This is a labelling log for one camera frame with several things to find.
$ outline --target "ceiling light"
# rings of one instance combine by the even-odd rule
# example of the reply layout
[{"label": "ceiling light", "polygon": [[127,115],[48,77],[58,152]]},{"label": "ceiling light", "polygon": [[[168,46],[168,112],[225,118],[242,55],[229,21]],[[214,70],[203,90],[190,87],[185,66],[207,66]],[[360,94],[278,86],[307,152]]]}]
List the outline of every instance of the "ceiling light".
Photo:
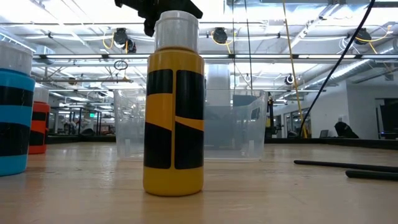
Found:
[{"label": "ceiling light", "polygon": [[109,58],[147,58],[149,54],[117,54],[107,55]]},{"label": "ceiling light", "polygon": [[91,92],[91,91],[112,91],[112,90],[98,90],[98,89],[81,89],[81,90],[77,90],[77,91],[88,91],[88,92]]},{"label": "ceiling light", "polygon": [[201,57],[203,57],[204,59],[209,59],[209,58],[228,58],[228,55],[224,54],[224,55],[215,55],[215,54],[201,54]]},{"label": "ceiling light", "polygon": [[105,52],[107,54],[109,54],[109,52],[106,49],[100,49],[100,51]]},{"label": "ceiling light", "polygon": [[58,94],[58,93],[52,93],[52,92],[50,92],[50,94],[52,94],[52,95],[54,95],[54,96],[57,96],[57,97],[63,97],[61,94]]},{"label": "ceiling light", "polygon": [[84,102],[84,101],[89,101],[89,100],[87,100],[86,98],[82,98],[82,97],[75,97],[75,96],[72,96],[72,97],[69,97],[71,100],[76,100],[76,101],[82,101],[82,102]]},{"label": "ceiling light", "polygon": [[61,91],[74,91],[74,90],[49,90],[50,92],[61,92]]},{"label": "ceiling light", "polygon": [[112,106],[99,106],[99,107],[102,109],[107,109],[107,110],[110,110],[113,108]]},{"label": "ceiling light", "polygon": [[112,103],[90,103],[91,105],[111,105]]},{"label": "ceiling light", "polygon": [[[356,55],[345,55],[344,58],[355,58]],[[319,59],[331,59],[340,58],[341,55],[299,55],[298,58],[319,58]]]},{"label": "ceiling light", "polygon": [[259,55],[259,54],[255,54],[255,55],[235,55],[236,58],[290,58],[290,55],[286,55],[286,54],[264,54],[264,55]]},{"label": "ceiling light", "polygon": [[363,55],[363,59],[397,59],[398,55]]},{"label": "ceiling light", "polygon": [[102,55],[46,55],[48,59],[102,58]]}]

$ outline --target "transparent container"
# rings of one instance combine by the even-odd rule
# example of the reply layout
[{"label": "transparent container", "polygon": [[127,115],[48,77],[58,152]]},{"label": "transparent container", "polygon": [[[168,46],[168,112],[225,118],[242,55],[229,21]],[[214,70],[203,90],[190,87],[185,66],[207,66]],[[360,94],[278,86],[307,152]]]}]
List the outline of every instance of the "transparent container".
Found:
[{"label": "transparent container", "polygon": [[22,72],[30,76],[33,52],[25,47],[0,41],[0,68]]},{"label": "transparent container", "polygon": [[118,157],[144,158],[145,90],[114,91]]},{"label": "transparent container", "polygon": [[[210,99],[205,103],[205,159],[261,159],[267,93],[207,90],[206,96],[221,95],[220,92],[229,95],[231,100],[223,106]],[[114,93],[116,144],[121,159],[142,159],[144,156],[145,95],[145,90]]]},{"label": "transparent container", "polygon": [[205,158],[261,159],[266,130],[266,93],[207,90],[206,95],[222,99],[226,91],[231,99],[229,105],[218,106],[217,101],[211,105],[211,99],[205,103]]}]

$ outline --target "wooden table surface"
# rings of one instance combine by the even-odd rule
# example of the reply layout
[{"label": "wooden table surface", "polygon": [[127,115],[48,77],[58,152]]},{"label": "wooden table surface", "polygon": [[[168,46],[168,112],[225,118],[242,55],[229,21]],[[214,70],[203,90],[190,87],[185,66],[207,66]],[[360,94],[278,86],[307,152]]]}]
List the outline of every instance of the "wooden table surface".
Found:
[{"label": "wooden table surface", "polygon": [[116,144],[49,146],[25,173],[0,177],[5,223],[397,223],[398,182],[348,179],[345,169],[294,159],[398,166],[398,151],[266,145],[262,162],[205,162],[203,192],[165,198],[142,189],[142,162]]}]

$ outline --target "white wall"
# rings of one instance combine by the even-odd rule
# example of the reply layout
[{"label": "white wall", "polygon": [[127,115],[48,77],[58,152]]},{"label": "white wall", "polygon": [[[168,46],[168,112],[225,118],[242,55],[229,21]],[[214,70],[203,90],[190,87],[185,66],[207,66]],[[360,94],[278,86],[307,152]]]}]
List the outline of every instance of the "white wall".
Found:
[{"label": "white wall", "polygon": [[[309,108],[317,93],[308,94],[301,102],[302,109]],[[286,106],[278,106],[274,109],[274,116],[282,115],[282,137],[285,138],[285,120],[284,114],[297,111],[297,103],[289,102]],[[315,103],[310,113],[312,138],[319,138],[321,130],[329,130],[329,136],[337,136],[335,124],[339,118],[350,124],[348,116],[348,97],[346,82],[339,83],[338,86],[330,86],[326,88],[326,92],[321,93],[317,103]]]},{"label": "white wall", "polygon": [[[312,103],[316,93],[311,93],[308,100]],[[321,130],[329,130],[329,137],[336,137],[335,124],[339,119],[350,124],[348,97],[345,82],[328,87],[315,103],[311,111],[312,138],[319,138]]]},{"label": "white wall", "polygon": [[378,139],[376,98],[398,98],[398,86],[348,85],[349,120],[361,139]]}]

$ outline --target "ceiling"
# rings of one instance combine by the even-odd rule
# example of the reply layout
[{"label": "ceiling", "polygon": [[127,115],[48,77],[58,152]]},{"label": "ceiling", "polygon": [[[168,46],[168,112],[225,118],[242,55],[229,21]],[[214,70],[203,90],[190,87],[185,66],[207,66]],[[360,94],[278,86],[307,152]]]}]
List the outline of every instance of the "ceiling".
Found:
[{"label": "ceiling", "polygon": [[[284,25],[284,12],[280,1],[247,0],[247,12],[244,1],[235,0],[232,13],[230,0],[193,0],[203,11],[200,19],[199,54],[288,54],[287,33]],[[356,4],[328,5],[327,0],[287,0],[287,19],[294,54],[328,54],[342,52],[349,41],[345,38],[352,34],[363,17],[365,6],[369,1],[345,1]],[[394,39],[398,33],[396,14],[398,7],[375,7],[364,27],[373,39],[375,49]],[[124,54],[124,51],[111,45],[112,33],[116,28],[125,27],[137,46],[137,54],[151,54],[154,51],[154,38],[145,36],[137,12],[128,7],[118,8],[113,0],[13,0],[2,2],[0,7],[0,34],[7,34],[37,53],[53,54]],[[228,35],[228,47],[216,44],[211,38],[215,27],[224,27]],[[51,49],[43,51],[43,46]],[[369,44],[351,48],[349,54],[373,54]],[[115,70],[116,60],[73,59],[51,60],[50,64],[34,62],[32,74],[37,80],[46,79],[43,85],[52,89],[143,89],[147,73],[147,60],[127,59],[129,64],[125,71]],[[295,63],[294,69],[301,85],[311,82],[316,77],[329,71],[337,61],[319,61],[308,59]],[[252,87],[257,89],[289,89],[284,78],[292,73],[289,60],[255,60],[249,59],[234,62],[231,59],[207,60],[206,66],[212,63],[228,63],[230,75],[238,77],[236,88],[249,88],[244,81],[248,73],[252,75]],[[381,64],[379,73],[385,68]],[[359,73],[351,77],[351,82],[369,78],[375,70]],[[109,82],[126,77],[130,82]],[[57,80],[87,80],[76,85]],[[378,76],[360,83],[367,85],[391,85],[395,81],[386,81]],[[90,100],[104,100],[113,97],[90,94],[58,93],[61,96],[76,95]]]}]

